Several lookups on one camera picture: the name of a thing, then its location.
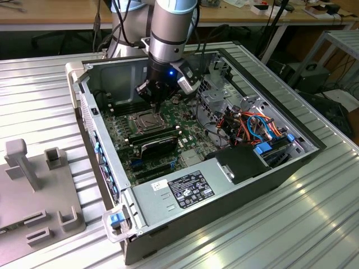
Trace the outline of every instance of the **desk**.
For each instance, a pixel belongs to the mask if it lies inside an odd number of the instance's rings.
[[[266,52],[262,57],[262,62],[267,64],[274,49],[277,47],[280,39],[288,26],[307,26],[307,25],[345,25],[344,30],[350,30],[358,18],[345,17],[317,19],[306,13],[303,8],[296,4],[291,4],[295,10],[287,13],[286,16],[279,19],[279,26],[275,32],[272,41],[268,45]],[[265,26],[268,22],[268,16],[254,14],[249,6],[241,8],[234,7],[231,4],[222,2],[219,8],[201,8],[201,20],[199,26],[217,26],[220,24],[229,24],[230,26]]]
[[[21,0],[27,13],[0,7],[0,31],[92,29],[96,0]],[[112,14],[100,5],[101,29],[112,28]]]
[[[0,8],[0,31],[83,30],[92,29],[96,14],[96,0],[23,0],[27,13]],[[345,25],[350,30],[358,20],[345,17],[343,21],[333,18],[316,19],[303,11],[303,6],[293,5],[295,10],[278,22],[278,29],[262,58],[267,63],[286,28],[292,25]],[[102,3],[100,7],[101,28],[112,28],[112,14]],[[199,26],[265,26],[268,16],[258,16],[249,6],[237,8],[222,2],[219,8],[201,7]]]

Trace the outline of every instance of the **warning label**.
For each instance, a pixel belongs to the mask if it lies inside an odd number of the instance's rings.
[[[187,208],[214,195],[201,171],[168,182],[180,208]]]

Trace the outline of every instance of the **open computer chassis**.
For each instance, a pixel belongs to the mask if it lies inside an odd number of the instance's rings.
[[[188,61],[199,68],[201,55]],[[82,62],[72,87],[80,89],[80,129],[111,201],[107,236],[120,242],[127,265],[277,188],[325,149],[225,50],[207,50],[203,62],[196,95],[169,93],[156,115],[135,91],[146,57]],[[255,94],[246,96],[233,74]]]

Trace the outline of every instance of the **gray plastic stand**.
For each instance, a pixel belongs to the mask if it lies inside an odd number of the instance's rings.
[[[0,165],[0,266],[85,230],[66,153],[27,159],[24,140],[6,143]]]

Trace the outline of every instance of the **ribbed aluminum plate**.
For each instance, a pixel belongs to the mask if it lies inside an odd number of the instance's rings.
[[[328,31],[325,38],[359,60],[359,31]]]
[[[126,268],[359,268],[358,147],[242,46],[208,48],[226,49],[328,148],[278,189]],[[102,198],[66,88],[64,64],[96,57],[0,62],[0,144],[24,137],[29,155],[65,149],[88,225],[4,268],[125,268],[121,248],[107,240],[100,222]],[[253,92],[240,76],[233,80]]]

